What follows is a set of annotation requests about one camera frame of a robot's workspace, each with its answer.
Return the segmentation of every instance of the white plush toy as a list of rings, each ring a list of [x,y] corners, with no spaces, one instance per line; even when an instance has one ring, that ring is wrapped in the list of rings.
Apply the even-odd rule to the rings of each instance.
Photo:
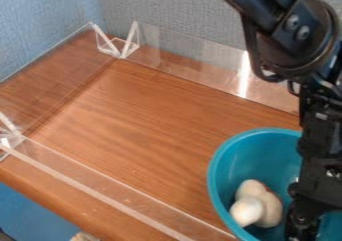
[[[259,227],[271,228],[280,223],[283,205],[263,183],[247,180],[236,191],[230,213],[242,227],[255,224]]]

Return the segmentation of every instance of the bowl rim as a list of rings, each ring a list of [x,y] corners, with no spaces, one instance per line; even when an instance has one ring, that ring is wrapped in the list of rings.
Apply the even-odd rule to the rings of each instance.
[[[256,239],[239,225],[235,223],[232,220],[232,217],[230,216],[223,203],[220,202],[219,195],[218,195],[218,187],[216,187],[216,178],[215,178],[215,173],[218,169],[218,165],[220,162],[220,159],[224,155],[226,150],[242,139],[250,138],[255,135],[260,134],[284,134],[288,136],[299,137],[300,132],[294,131],[290,129],[283,129],[283,128],[258,128],[252,129],[248,131],[244,131],[239,133],[238,135],[232,136],[228,140],[226,140],[219,148],[216,149],[210,166],[208,166],[208,173],[207,173],[207,189],[208,189],[208,195],[211,199],[211,203],[214,205],[215,211],[227,226],[228,230],[234,233],[235,237],[242,240],[242,241],[260,241]]]

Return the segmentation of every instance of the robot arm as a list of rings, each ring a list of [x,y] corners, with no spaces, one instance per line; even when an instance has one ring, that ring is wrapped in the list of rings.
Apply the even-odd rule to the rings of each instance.
[[[299,180],[288,186],[286,240],[315,240],[342,208],[342,50],[338,17],[319,0],[226,0],[242,17],[255,75],[299,97]]]

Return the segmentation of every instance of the teal bowl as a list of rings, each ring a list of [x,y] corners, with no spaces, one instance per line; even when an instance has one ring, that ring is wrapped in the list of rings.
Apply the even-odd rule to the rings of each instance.
[[[247,179],[259,180],[271,188],[287,210],[291,202],[287,186],[299,175],[302,161],[296,152],[299,135],[299,132],[286,129],[251,130],[227,140],[215,152],[207,176],[208,194],[219,217],[239,240],[284,240],[284,224],[268,229],[242,228],[228,211],[236,189]],[[341,226],[341,213],[324,216],[316,240],[342,240]]]

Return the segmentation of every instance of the screw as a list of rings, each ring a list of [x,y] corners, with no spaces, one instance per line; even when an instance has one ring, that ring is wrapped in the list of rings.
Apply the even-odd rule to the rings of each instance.
[[[298,28],[298,25],[299,25],[299,17],[298,15],[292,14],[286,20],[284,30],[291,32]]]
[[[295,34],[296,41],[303,41],[307,39],[310,35],[310,28],[307,26],[302,26]]]

